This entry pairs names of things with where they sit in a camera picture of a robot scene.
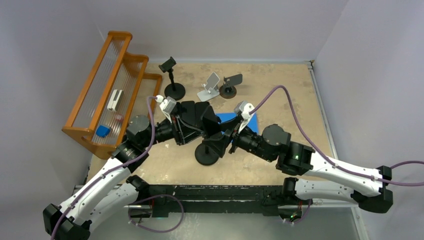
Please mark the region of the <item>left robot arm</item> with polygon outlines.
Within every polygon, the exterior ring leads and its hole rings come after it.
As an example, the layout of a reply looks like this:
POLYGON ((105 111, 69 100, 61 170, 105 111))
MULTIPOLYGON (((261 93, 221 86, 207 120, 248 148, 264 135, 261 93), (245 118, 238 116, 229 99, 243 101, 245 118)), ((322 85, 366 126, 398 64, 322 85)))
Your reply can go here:
POLYGON ((70 198, 43 210, 51 239, 87 240, 101 222, 124 206, 167 199, 166 193, 151 194, 150 185, 134 174, 152 146, 171 139, 185 145, 220 129, 221 120, 208 102, 165 99, 159 106, 165 115, 162 122, 155 123, 152 113, 134 116, 103 168, 70 198))

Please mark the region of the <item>black round-base phone stand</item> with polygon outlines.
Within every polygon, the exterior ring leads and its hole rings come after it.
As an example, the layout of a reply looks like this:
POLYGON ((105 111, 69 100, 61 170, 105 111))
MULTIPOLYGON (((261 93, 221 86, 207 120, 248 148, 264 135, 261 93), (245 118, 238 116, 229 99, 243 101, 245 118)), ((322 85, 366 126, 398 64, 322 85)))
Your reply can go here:
POLYGON ((181 83, 177 83, 174 80, 173 67, 176 64, 175 59, 170 56, 168 60, 160 64, 158 67, 163 73, 168 73, 168 77, 170 79, 170 84, 168 84, 164 89, 164 95, 178 101, 185 96, 186 89, 181 83))

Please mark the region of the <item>tall black phone stand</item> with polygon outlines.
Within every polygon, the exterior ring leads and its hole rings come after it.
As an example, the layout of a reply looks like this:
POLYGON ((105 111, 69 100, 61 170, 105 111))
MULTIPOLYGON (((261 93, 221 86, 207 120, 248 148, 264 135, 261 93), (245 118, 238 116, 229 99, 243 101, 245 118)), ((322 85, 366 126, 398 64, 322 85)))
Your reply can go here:
POLYGON ((203 166, 211 166, 220 158, 217 153, 211 150, 203 142, 196 147, 194 156, 196 161, 203 166))

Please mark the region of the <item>black phone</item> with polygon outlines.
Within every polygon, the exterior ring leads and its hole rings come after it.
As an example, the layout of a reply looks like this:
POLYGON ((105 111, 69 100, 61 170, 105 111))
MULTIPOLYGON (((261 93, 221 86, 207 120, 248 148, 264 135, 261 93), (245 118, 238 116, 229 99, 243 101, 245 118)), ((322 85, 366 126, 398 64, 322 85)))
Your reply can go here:
POLYGON ((201 116, 201 122, 206 138, 221 132, 221 119, 215 113, 204 112, 201 116))

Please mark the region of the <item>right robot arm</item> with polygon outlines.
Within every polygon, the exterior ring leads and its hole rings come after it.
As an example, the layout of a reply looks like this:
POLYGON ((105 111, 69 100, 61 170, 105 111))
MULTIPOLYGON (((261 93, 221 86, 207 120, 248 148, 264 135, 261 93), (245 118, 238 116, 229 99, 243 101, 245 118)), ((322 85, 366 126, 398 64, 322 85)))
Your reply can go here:
POLYGON ((311 199, 339 200, 357 204, 362 210, 384 214, 394 203, 387 189, 392 170, 359 167, 321 154, 318 149, 291 140, 291 134, 277 124, 267 126, 262 134, 251 130, 240 115, 221 122, 216 115, 200 119, 205 130, 202 145, 212 153, 212 162, 226 152, 242 149, 267 162, 288 177, 280 196, 288 204, 311 199))

